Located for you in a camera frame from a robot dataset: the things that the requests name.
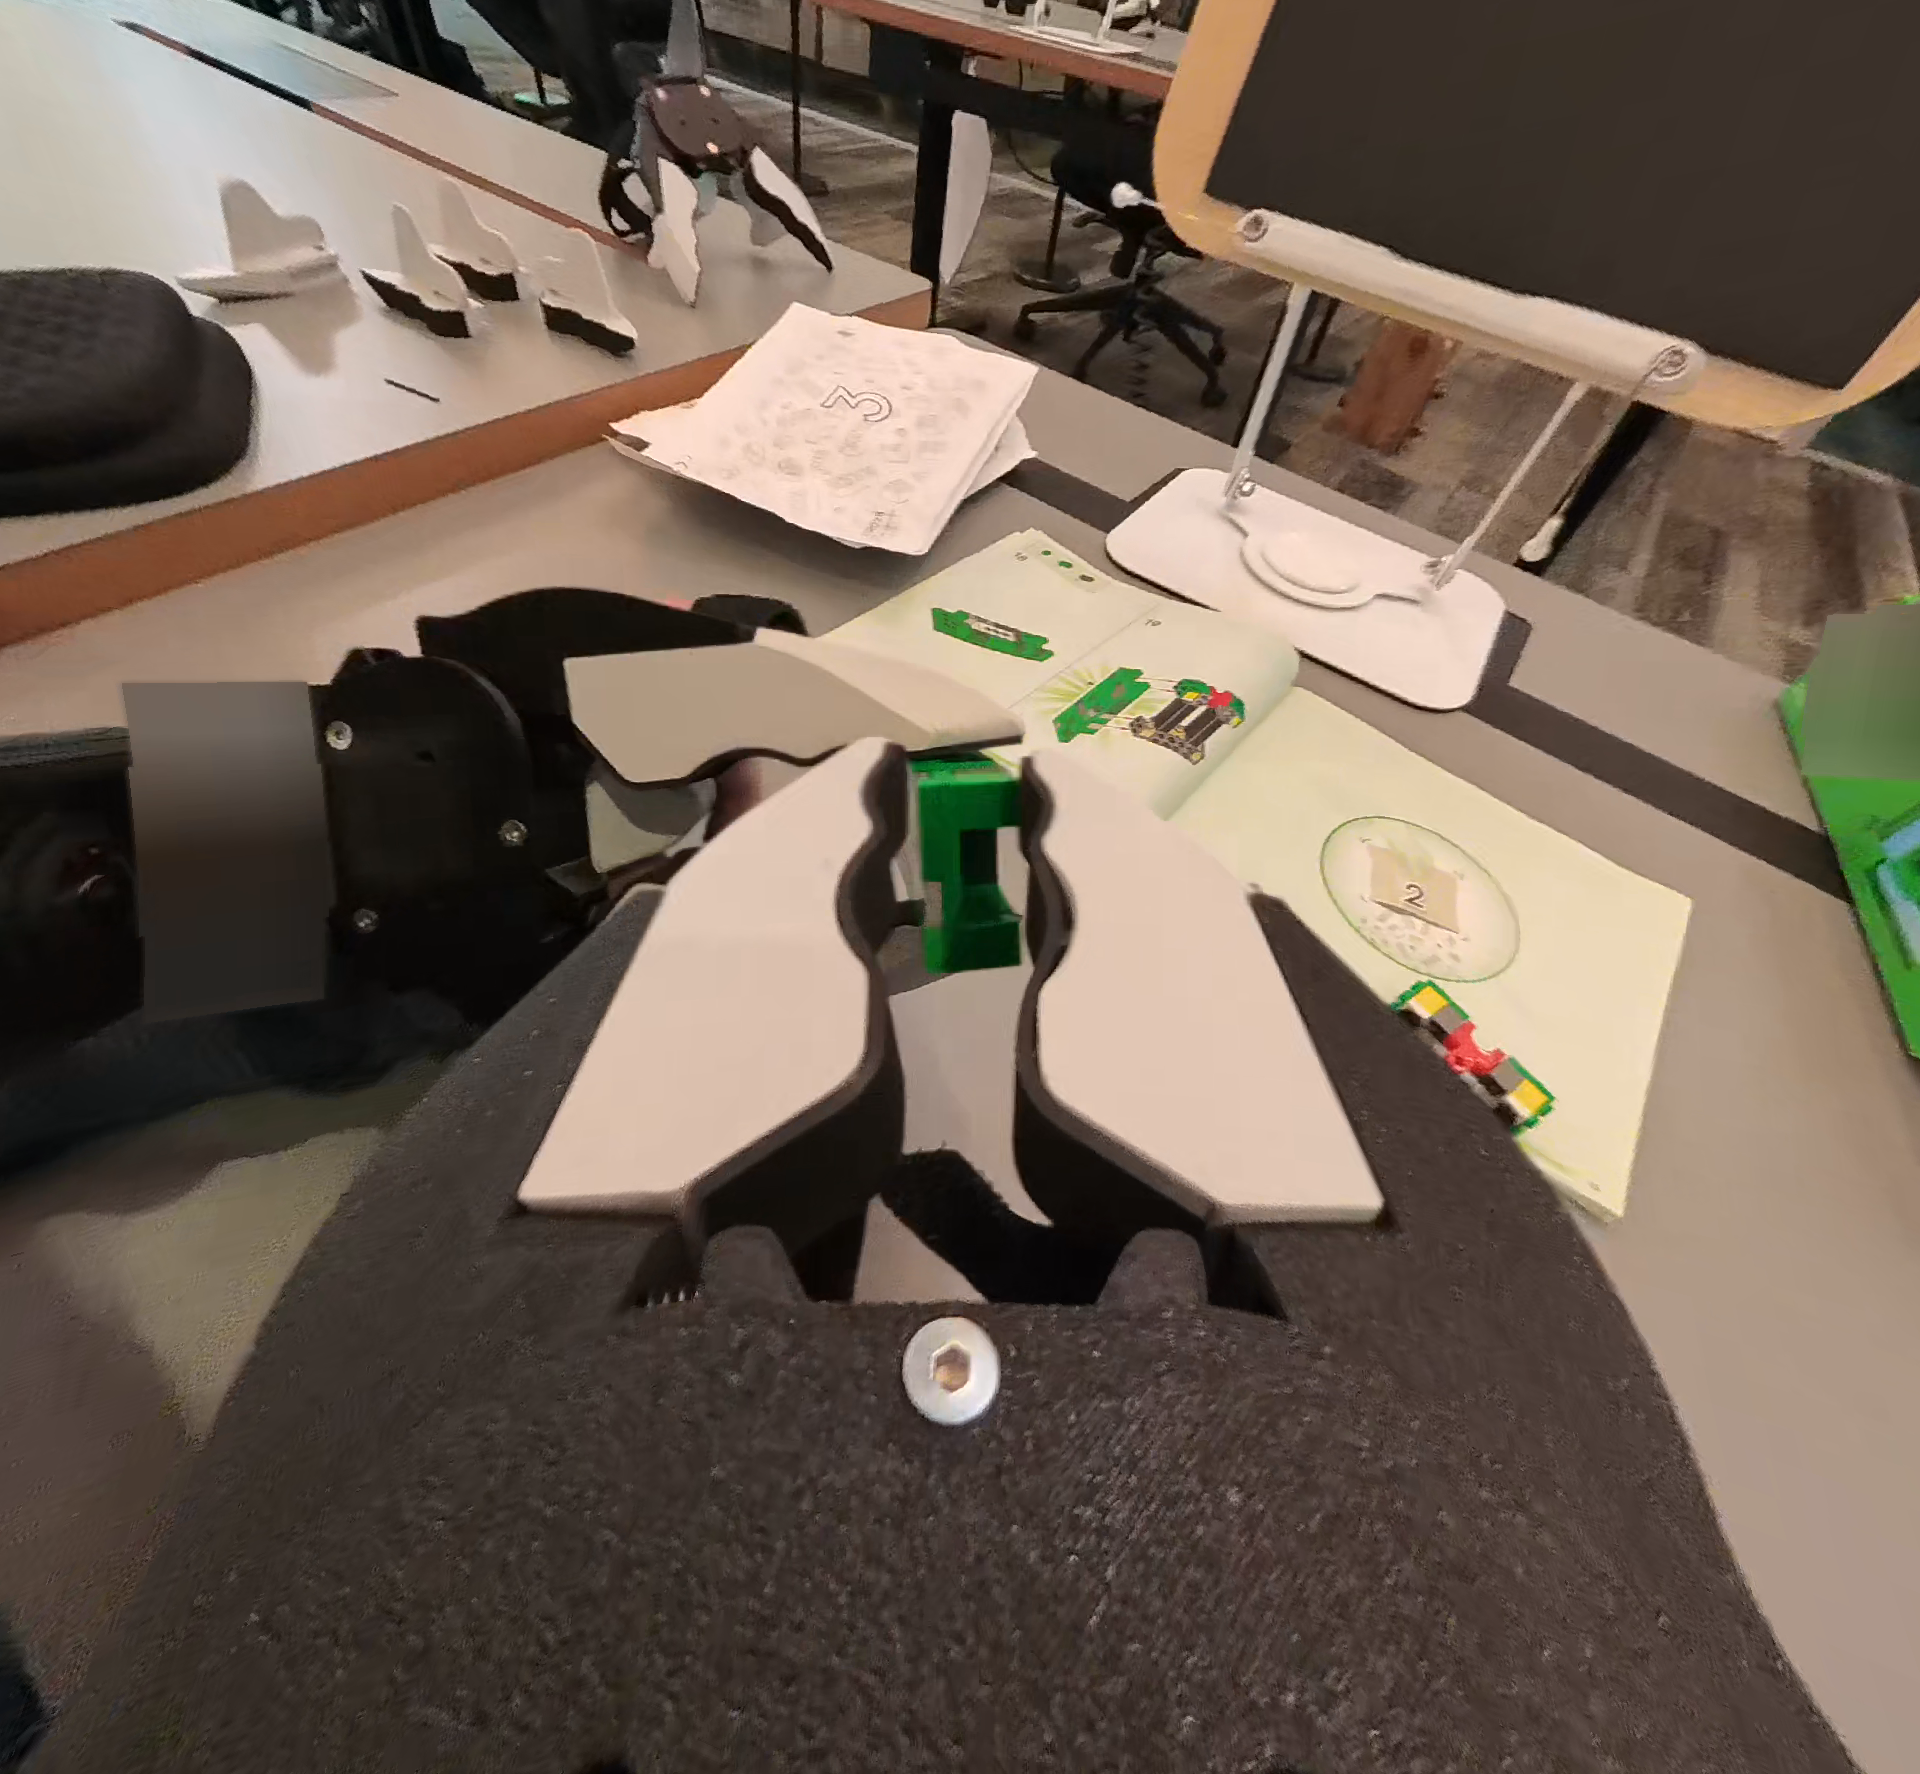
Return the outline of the white numbered paper bag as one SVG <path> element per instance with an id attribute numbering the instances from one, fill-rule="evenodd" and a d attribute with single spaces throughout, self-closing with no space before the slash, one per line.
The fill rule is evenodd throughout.
<path id="1" fill-rule="evenodd" d="M 943 331 L 796 303 L 699 400 L 611 424 L 628 459 L 851 547 L 924 557 L 1035 457 L 1040 367 Z"/>

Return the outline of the black office chair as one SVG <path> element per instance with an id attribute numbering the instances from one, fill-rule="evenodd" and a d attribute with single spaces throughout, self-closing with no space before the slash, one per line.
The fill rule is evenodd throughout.
<path id="1" fill-rule="evenodd" d="M 1050 163 L 1054 220 L 1049 251 L 1056 251 L 1068 206 L 1113 230 L 1116 251 L 1106 281 L 1024 303 L 1012 324 L 1012 341 L 1031 345 L 1047 317 L 1088 317 L 1097 332 L 1071 371 L 1076 381 L 1083 381 L 1090 364 L 1111 346 L 1133 346 L 1142 336 L 1156 334 L 1201 376 L 1203 407 L 1220 410 L 1227 403 L 1222 376 L 1227 362 L 1225 332 L 1170 294 L 1163 277 L 1163 263 L 1171 258 L 1194 260 L 1197 251 L 1168 227 L 1158 205 L 1154 132 L 1152 122 L 1135 118 L 1102 141 L 1087 137 L 1056 149 Z"/>

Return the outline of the green brick assembly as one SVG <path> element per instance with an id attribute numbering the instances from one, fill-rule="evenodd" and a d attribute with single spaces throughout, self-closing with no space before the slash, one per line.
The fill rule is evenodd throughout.
<path id="1" fill-rule="evenodd" d="M 1023 967 L 1023 915 L 1000 884 L 1000 839 L 1023 834 L 1023 784 L 992 756 L 910 765 L 924 967 L 933 977 Z"/>

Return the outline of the open green instruction booklet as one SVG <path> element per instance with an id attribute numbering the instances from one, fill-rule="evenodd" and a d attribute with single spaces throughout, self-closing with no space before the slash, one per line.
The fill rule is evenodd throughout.
<path id="1" fill-rule="evenodd" d="M 1007 537 L 831 630 L 1023 715 L 1235 875 L 1280 898 L 1382 1002 L 1431 979 L 1555 1109 L 1519 1147 L 1626 1214 L 1692 905 L 1298 683 L 1280 637 Z"/>

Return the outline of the grey desk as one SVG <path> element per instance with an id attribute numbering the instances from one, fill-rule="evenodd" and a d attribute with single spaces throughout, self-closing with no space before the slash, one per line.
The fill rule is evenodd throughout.
<path id="1" fill-rule="evenodd" d="M 563 460 L 4 654 L 4 732 L 113 725 L 123 682 L 322 678 L 523 587 L 779 595 L 813 628 L 915 581 L 611 455 Z M 1741 1567 L 1865 1771 L 1917 1769 L 1917 1066 L 1837 898 L 1524 735 L 1305 680 L 1692 898 L 1630 1207 L 1588 1237 Z M 4 1187 L 4 1614 L 75 1692 L 267 1301 L 424 1081 L 160 1121 Z"/>

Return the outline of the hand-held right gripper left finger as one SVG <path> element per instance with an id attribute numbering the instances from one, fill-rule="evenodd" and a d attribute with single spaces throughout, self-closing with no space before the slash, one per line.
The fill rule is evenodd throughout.
<path id="1" fill-rule="evenodd" d="M 898 1156 L 898 1048 L 877 957 L 898 915 L 909 763 L 865 737 L 706 843 L 635 955 L 514 1190 L 557 1218 L 836 1223 L 803 1138 Z"/>

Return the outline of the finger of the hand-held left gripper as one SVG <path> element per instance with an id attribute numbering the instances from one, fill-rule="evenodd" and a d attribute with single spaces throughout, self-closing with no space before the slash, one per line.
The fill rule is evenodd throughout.
<path id="1" fill-rule="evenodd" d="M 741 756 L 813 766 L 862 741 L 905 754 L 1023 744 L 1023 715 L 933 668 L 813 637 L 566 659 L 566 715 L 632 787 L 723 773 Z"/>
<path id="2" fill-rule="evenodd" d="M 613 875 L 656 860 L 706 836 L 717 789 L 710 780 L 680 785 L 628 784 L 608 766 L 594 766 L 587 780 L 589 858 Z"/>

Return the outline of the dismantled black gripper mechanism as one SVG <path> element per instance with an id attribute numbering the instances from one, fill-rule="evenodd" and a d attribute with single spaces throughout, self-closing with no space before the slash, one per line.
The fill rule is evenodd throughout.
<path id="1" fill-rule="evenodd" d="M 706 77 L 699 0 L 673 0 L 665 49 L 656 68 L 639 71 L 630 118 L 604 163 L 599 208 L 608 229 L 646 251 L 696 307 L 701 224 L 723 196 L 748 211 L 755 246 L 791 241 L 834 269 L 831 239 L 800 182 Z"/>

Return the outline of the tan framed black tablet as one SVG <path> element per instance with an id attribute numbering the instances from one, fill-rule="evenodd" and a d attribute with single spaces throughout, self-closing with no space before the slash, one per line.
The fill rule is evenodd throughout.
<path id="1" fill-rule="evenodd" d="M 1180 234 L 1779 433 L 1917 369 L 1919 0 L 1201 0 Z"/>

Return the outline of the white desk with wood edge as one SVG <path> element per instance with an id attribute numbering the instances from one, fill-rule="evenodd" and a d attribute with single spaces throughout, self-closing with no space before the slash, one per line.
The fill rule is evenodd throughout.
<path id="1" fill-rule="evenodd" d="M 616 419 L 704 393 L 793 301 L 931 324 L 912 274 L 848 248 L 831 274 L 791 243 L 758 248 L 732 203 L 703 225 L 699 296 L 684 307 L 606 232 L 592 149 L 237 6 L 4 0 L 2 42 L 6 269 L 175 282 L 227 251 L 227 179 L 313 217 L 346 269 L 345 282 L 222 313 L 258 388 L 255 452 L 224 483 L 123 512 L 4 523 L 4 647 L 599 443 Z M 402 324 L 360 277 L 395 262 L 395 203 L 436 232 L 443 179 L 523 263 L 523 298 L 476 307 L 466 343 Z M 544 329 L 535 263 L 576 229 L 604 246 L 633 358 Z"/>

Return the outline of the loose grey gripper finger part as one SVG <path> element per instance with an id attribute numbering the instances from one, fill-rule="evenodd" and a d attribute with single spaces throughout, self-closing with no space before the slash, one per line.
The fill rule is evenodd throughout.
<path id="1" fill-rule="evenodd" d="M 440 341 L 466 343 L 474 336 L 469 293 L 464 277 L 447 258 L 433 251 L 403 203 L 390 208 L 395 262 L 384 269 L 362 267 L 362 282 L 388 313 Z"/>
<path id="2" fill-rule="evenodd" d="M 474 298 L 488 303 L 521 300 L 521 262 L 507 234 L 497 232 L 474 211 L 461 182 L 440 180 L 438 227 L 429 237 L 429 251 L 464 279 Z"/>
<path id="3" fill-rule="evenodd" d="M 614 300 L 604 255 L 587 229 L 566 230 L 535 263 L 538 310 L 549 336 L 625 362 L 639 353 L 639 329 Z"/>
<path id="4" fill-rule="evenodd" d="M 346 281 L 339 256 L 313 217 L 277 211 L 251 182 L 239 179 L 220 182 L 220 205 L 227 265 L 179 274 L 182 293 L 232 307 L 294 298 Z"/>

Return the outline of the distant wooden desk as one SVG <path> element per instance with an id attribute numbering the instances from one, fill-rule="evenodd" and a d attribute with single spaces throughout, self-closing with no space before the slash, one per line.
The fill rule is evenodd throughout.
<path id="1" fill-rule="evenodd" d="M 1120 54 L 1090 49 L 1087 11 L 1073 25 L 1040 30 L 983 0 L 806 0 L 870 30 L 869 80 L 921 104 L 909 267 L 941 291 L 941 234 L 948 199 L 950 139 L 962 116 L 988 132 L 1028 134 L 1054 144 L 1116 135 L 1121 97 L 1159 106 L 1187 35 L 1163 28 L 1125 37 Z"/>

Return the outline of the black brick car chassis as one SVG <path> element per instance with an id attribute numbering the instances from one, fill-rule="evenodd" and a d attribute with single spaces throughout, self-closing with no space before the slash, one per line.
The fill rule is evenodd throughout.
<path id="1" fill-rule="evenodd" d="M 1509 1131 L 1524 1135 L 1552 1116 L 1555 1095 L 1516 1057 L 1483 1041 L 1474 1019 L 1446 990 L 1424 979 L 1407 988 L 1391 1009 Z"/>

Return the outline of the green toy box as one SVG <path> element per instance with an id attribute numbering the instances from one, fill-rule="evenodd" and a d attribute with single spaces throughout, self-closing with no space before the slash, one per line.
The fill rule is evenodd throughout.
<path id="1" fill-rule="evenodd" d="M 1780 694 L 1811 803 L 1900 1038 L 1919 1052 L 1919 602 L 1832 616 Z"/>

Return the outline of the black wrist rest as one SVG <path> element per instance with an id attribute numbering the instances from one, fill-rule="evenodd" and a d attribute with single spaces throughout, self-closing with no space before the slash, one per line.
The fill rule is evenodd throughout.
<path id="1" fill-rule="evenodd" d="M 255 365 L 163 281 L 2 275 L 2 516 L 113 512 L 203 492 L 255 447 Z"/>

